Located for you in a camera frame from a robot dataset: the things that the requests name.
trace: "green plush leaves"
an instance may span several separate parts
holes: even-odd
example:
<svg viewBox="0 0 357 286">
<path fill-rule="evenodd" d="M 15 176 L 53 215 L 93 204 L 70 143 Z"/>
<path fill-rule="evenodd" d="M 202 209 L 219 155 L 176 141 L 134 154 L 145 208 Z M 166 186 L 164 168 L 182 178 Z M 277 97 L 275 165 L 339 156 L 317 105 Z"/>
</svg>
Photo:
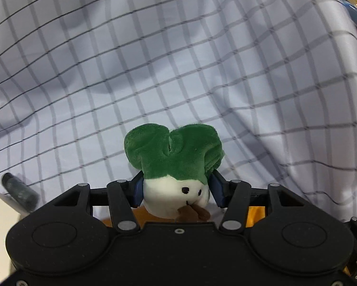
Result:
<svg viewBox="0 0 357 286">
<path fill-rule="evenodd" d="M 141 125 L 126 135 L 124 149 L 146 179 L 170 175 L 177 180 L 198 179 L 203 184 L 224 156 L 216 130 L 202 124 L 172 132 L 154 123 Z"/>
</svg>

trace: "blue object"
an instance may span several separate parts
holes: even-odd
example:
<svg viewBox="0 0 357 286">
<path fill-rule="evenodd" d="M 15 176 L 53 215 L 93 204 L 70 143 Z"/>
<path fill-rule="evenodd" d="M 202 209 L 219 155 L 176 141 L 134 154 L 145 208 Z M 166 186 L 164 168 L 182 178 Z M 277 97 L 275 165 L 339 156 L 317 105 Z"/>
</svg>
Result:
<svg viewBox="0 0 357 286">
<path fill-rule="evenodd" d="M 347 0 L 342 0 L 342 3 L 347 9 L 352 21 L 355 23 L 355 25 L 357 25 L 357 6 L 348 2 Z"/>
<path fill-rule="evenodd" d="M 133 201 L 134 201 L 134 205 L 136 205 L 137 207 L 139 207 L 142 204 L 144 199 L 143 182 L 144 182 L 144 176 L 142 176 L 135 184 Z"/>
<path fill-rule="evenodd" d="M 227 204 L 226 198 L 224 197 L 222 183 L 217 179 L 217 177 L 215 177 L 214 174 L 210 175 L 208 185 L 217 206 L 226 207 Z"/>
</svg>

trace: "brown plush root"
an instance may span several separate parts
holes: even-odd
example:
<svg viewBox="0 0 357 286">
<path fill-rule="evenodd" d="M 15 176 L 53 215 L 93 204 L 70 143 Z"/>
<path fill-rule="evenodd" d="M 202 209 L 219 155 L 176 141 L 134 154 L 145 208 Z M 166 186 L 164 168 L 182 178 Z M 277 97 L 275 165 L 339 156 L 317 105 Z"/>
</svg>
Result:
<svg viewBox="0 0 357 286">
<path fill-rule="evenodd" d="M 183 206 L 177 211 L 180 214 L 179 217 L 176 218 L 176 222 L 178 223 L 195 223 L 197 221 L 208 221 L 210 219 L 210 213 L 196 204 Z"/>
<path fill-rule="evenodd" d="M 203 207 L 201 206 L 198 206 L 197 204 L 192 204 L 191 205 L 193 210 L 195 210 L 198 214 L 198 219 L 200 221 L 208 221 L 211 217 L 210 213 L 204 209 Z"/>
</svg>

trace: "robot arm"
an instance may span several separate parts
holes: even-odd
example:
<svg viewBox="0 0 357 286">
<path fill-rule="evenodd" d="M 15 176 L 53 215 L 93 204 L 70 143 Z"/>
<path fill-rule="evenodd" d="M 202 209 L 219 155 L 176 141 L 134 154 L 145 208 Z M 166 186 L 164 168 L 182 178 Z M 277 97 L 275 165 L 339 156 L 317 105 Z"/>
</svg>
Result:
<svg viewBox="0 0 357 286">
<path fill-rule="evenodd" d="M 78 184 L 9 231 L 17 272 L 1 286 L 357 285 L 357 219 L 343 224 L 276 183 L 255 189 L 214 171 L 209 188 L 228 208 L 219 229 L 140 229 L 131 208 L 143 200 L 142 172 L 101 189 Z M 109 206 L 113 228 L 92 217 L 97 205 Z M 266 217 L 247 228 L 250 206 Z"/>
</svg>

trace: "grid line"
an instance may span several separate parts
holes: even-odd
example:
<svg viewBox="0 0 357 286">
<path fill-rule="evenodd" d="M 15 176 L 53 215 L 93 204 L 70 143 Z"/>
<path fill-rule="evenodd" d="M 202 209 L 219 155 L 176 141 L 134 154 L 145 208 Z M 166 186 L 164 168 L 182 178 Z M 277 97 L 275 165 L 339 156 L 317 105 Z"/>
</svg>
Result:
<svg viewBox="0 0 357 286">
<path fill-rule="evenodd" d="M 332 35 L 351 35 L 351 33 L 342 30 L 342 31 L 335 31 L 335 32 L 332 33 Z M 255 77 L 255 76 L 262 75 L 262 74 L 266 74 L 267 72 L 269 72 L 269 71 L 271 71 L 271 70 L 274 70 L 274 69 L 276 69 L 276 68 L 279 68 L 279 67 L 283 66 L 285 63 L 289 63 L 289 62 L 291 62 L 291 61 L 293 61 L 293 60 L 296 60 L 297 58 L 299 58 L 299 57 L 301 57 L 302 55 L 304 55 L 305 53 L 307 53 L 309 50 L 311 50 L 311 49 L 317 47 L 318 45 L 320 45 L 321 43 L 323 43 L 324 41 L 326 41 L 326 40 L 328 40 L 328 39 L 329 39 L 329 36 L 325 36 L 325 35 L 324 35 L 324 36 L 321 36 L 321 37 L 319 37 L 319 38 L 313 40 L 312 42 L 310 42 L 310 43 L 307 45 L 306 48 L 300 49 L 299 51 L 297 51 L 297 52 L 294 53 L 293 55 L 289 56 L 289 57 L 288 57 L 288 60 L 287 60 L 286 62 L 284 62 L 284 61 L 276 62 L 276 63 L 274 63 L 273 65 L 267 67 L 265 70 L 261 70 L 261 71 L 258 71 L 258 72 L 256 72 L 256 73 L 250 75 L 250 77 L 251 77 L 251 76 L 252 76 L 252 77 Z M 211 67 L 213 67 L 213 66 L 215 66 L 215 65 L 217 65 L 217 64 L 221 64 L 221 63 L 224 62 L 225 60 L 229 59 L 231 56 L 235 56 L 235 55 L 237 55 L 238 53 L 240 53 L 241 51 L 244 51 L 244 50 L 253 48 L 257 43 L 259 43 L 259 41 L 262 41 L 262 40 L 264 40 L 263 37 L 262 37 L 262 38 L 258 38 L 258 39 L 256 39 L 255 41 L 253 41 L 251 44 L 246 45 L 246 46 L 244 46 L 244 47 L 241 47 L 240 49 L 238 49 L 238 50 L 236 50 L 236 51 L 233 51 L 232 53 L 229 53 L 229 54 L 225 55 L 223 58 L 221 58 L 221 60 L 219 60 L 219 61 L 217 61 L 217 62 L 214 62 L 214 63 L 211 63 L 211 64 L 208 64 L 208 65 L 206 65 L 206 66 L 202 66 L 202 69 L 204 70 L 204 69 L 206 69 L 206 68 L 211 68 Z M 200 42 L 196 42 L 196 43 L 193 43 L 193 45 L 200 45 L 200 44 L 205 43 L 206 41 L 207 41 L 207 40 L 203 40 L 203 41 L 200 41 Z M 176 49 L 176 50 L 172 51 L 172 53 L 176 53 L 176 52 L 185 50 L 185 49 L 187 49 L 187 48 L 188 48 L 187 46 L 184 46 L 184 47 L 181 47 L 181 48 L 179 48 L 179 49 Z M 107 51 L 103 51 L 103 52 L 101 52 L 100 55 L 103 55 L 103 54 L 108 53 L 108 52 L 113 51 L 113 50 L 114 50 L 114 49 L 109 49 L 109 50 L 107 50 Z M 150 62 L 158 61 L 158 60 L 160 60 L 161 58 L 166 57 L 168 54 L 170 54 L 170 53 L 160 55 L 160 56 L 158 56 L 158 57 L 152 59 Z M 93 58 L 96 58 L 96 55 L 94 55 L 94 56 L 92 56 L 92 57 L 89 57 L 89 58 L 87 58 L 87 59 L 84 59 L 84 60 L 82 60 L 80 63 L 89 61 L 90 59 L 93 59 Z M 106 80 L 107 80 L 107 81 L 113 80 L 113 79 L 115 79 L 115 78 L 117 78 L 117 77 L 119 77 L 119 76 L 121 76 L 121 75 L 126 75 L 126 74 L 127 74 L 128 72 L 130 72 L 130 71 L 134 71 L 134 70 L 137 70 L 137 69 L 142 68 L 142 67 L 144 67 L 144 66 L 147 66 L 148 63 L 150 63 L 150 62 L 146 62 L 146 63 L 141 64 L 141 65 L 139 65 L 139 66 L 136 66 L 136 67 L 134 67 L 134 68 L 130 68 L 129 70 L 120 72 L 120 73 L 118 73 L 118 74 L 116 74 L 116 75 L 114 75 L 114 76 L 112 76 L 112 77 L 110 77 L 110 78 L 105 79 L 105 81 L 106 81 Z M 48 82 L 50 82 L 50 81 L 52 81 L 52 80 L 58 78 L 59 76 L 61 76 L 62 74 L 64 74 L 65 72 L 71 70 L 72 68 L 74 68 L 74 67 L 76 67 L 76 66 L 77 66 L 77 64 L 74 64 L 73 66 L 70 66 L 70 67 L 66 68 L 65 70 L 59 72 L 57 76 L 55 76 L 55 77 L 53 77 L 53 78 L 51 78 L 51 79 L 45 81 L 43 84 L 46 84 L 46 83 L 48 83 Z M 197 72 L 197 69 L 194 69 L 194 70 L 192 70 L 192 71 L 189 71 L 189 72 L 186 72 L 186 73 L 184 73 L 184 74 L 181 74 L 180 77 L 184 77 L 184 76 L 193 74 L 193 73 L 195 73 L 195 72 Z M 176 79 L 177 79 L 176 77 L 170 78 L 170 79 L 168 79 L 168 80 L 165 80 L 165 81 L 161 82 L 160 85 L 162 85 L 162 84 L 164 84 L 164 83 L 167 83 L 167 82 L 169 82 L 169 81 L 172 81 L 172 80 L 176 80 Z M 86 87 L 83 87 L 83 88 L 81 88 L 81 89 L 78 89 L 78 90 L 76 90 L 76 91 L 74 91 L 74 92 L 72 92 L 72 93 L 67 93 L 64 97 L 61 97 L 61 98 L 57 99 L 57 100 L 54 101 L 53 103 L 56 103 L 56 102 L 58 102 L 58 101 L 60 101 L 60 100 L 62 100 L 62 99 L 64 99 L 64 98 L 70 97 L 70 96 L 73 95 L 74 93 L 80 92 L 80 91 L 82 91 L 82 90 L 84 90 L 84 89 L 86 89 L 86 88 L 94 87 L 94 86 L 96 86 L 96 85 L 99 85 L 99 84 L 101 84 L 101 83 L 103 83 L 103 82 L 104 82 L 104 81 L 98 81 L 98 82 L 96 82 L 96 83 L 94 83 L 94 84 L 87 85 Z M 29 91 L 34 90 L 34 89 L 36 89 L 36 88 L 37 88 L 37 87 L 31 88 L 31 89 L 29 89 L 29 90 L 27 90 L 27 91 L 25 91 L 25 92 L 29 92 Z M 36 110 L 36 112 L 38 112 L 38 111 L 44 109 L 45 107 L 42 107 L 42 108 Z"/>
<path fill-rule="evenodd" d="M 326 7 L 340 9 L 341 1 L 67 0 L 64 3 L 71 7 L 66 9 L 72 10 L 63 14 L 62 1 L 53 0 L 56 14 L 43 15 L 37 13 L 42 2 L 35 2 L 46 0 L 27 0 L 16 11 L 26 9 L 31 16 L 28 31 L 21 28 L 25 35 L 21 38 L 16 35 L 18 15 L 9 14 L 6 1 L 1 1 L 4 21 L 14 37 L 0 53 L 0 174 L 16 168 L 27 175 L 31 165 L 38 167 L 39 177 L 32 175 L 30 185 L 39 184 L 43 203 L 60 192 L 58 181 L 63 191 L 80 176 L 98 186 L 115 176 L 131 177 L 120 141 L 107 143 L 106 134 L 124 137 L 140 121 L 164 121 L 174 128 L 188 121 L 217 128 L 226 154 L 219 170 L 226 178 L 243 179 L 248 169 L 245 176 L 252 175 L 255 186 L 277 181 L 339 219 L 357 214 L 357 99 L 353 99 L 357 67 L 350 68 L 351 62 L 341 56 L 342 45 L 337 46 L 338 38 L 344 38 L 344 46 L 357 46 L 357 35 L 326 17 Z M 120 15 L 113 8 L 119 2 L 126 10 Z M 81 22 L 74 17 L 78 10 L 85 28 L 72 32 L 74 27 L 66 23 Z M 48 22 L 40 25 L 42 18 Z M 149 24 L 143 18 L 156 22 Z M 129 20 L 128 33 L 121 29 L 128 28 L 122 24 Z M 312 31 L 313 20 L 319 23 L 318 32 Z M 43 33 L 54 21 L 62 27 L 55 31 L 62 40 L 48 45 Z M 288 31 L 297 35 L 296 42 L 284 41 Z M 34 42 L 32 49 L 40 50 L 27 56 L 29 41 L 22 40 L 34 32 L 34 38 L 28 39 Z M 102 37 L 108 38 L 107 44 Z M 156 49 L 147 48 L 149 42 L 156 42 Z M 82 46 L 90 51 L 80 59 Z M 130 48 L 139 52 L 132 56 Z M 328 50 L 330 59 L 323 66 L 318 60 Z M 19 52 L 22 60 L 5 61 L 12 52 Z M 55 56 L 58 52 L 66 55 L 65 61 Z M 107 57 L 114 57 L 116 67 Z M 51 67 L 40 80 L 36 74 L 42 61 Z M 93 68 L 88 73 L 85 62 Z M 309 72 L 308 78 L 300 74 L 304 81 L 297 78 L 300 64 Z M 16 82 L 21 84 L 27 73 L 31 84 L 25 83 L 21 90 Z M 71 87 L 64 85 L 67 76 L 72 76 Z M 12 88 L 2 94 L 6 87 Z M 333 91 L 346 95 L 339 115 L 329 112 Z M 34 99 L 37 93 L 42 102 Z M 75 101 L 80 97 L 87 99 L 85 105 Z M 316 101 L 314 118 L 307 107 L 311 100 Z M 15 104 L 21 103 L 32 113 L 16 116 Z M 286 109 L 288 104 L 293 108 Z M 7 111 L 14 117 L 3 117 Z M 104 121 L 106 113 L 113 122 Z M 91 127 L 79 130 L 78 120 Z M 350 132 L 346 145 L 352 160 L 336 153 L 342 149 L 335 142 L 344 136 L 344 129 Z M 59 130 L 68 132 L 58 135 Z M 280 139 L 284 150 L 278 145 Z M 80 147 L 90 141 L 97 147 Z M 60 160 L 58 153 L 75 154 L 74 149 L 79 160 L 71 164 Z"/>
</svg>

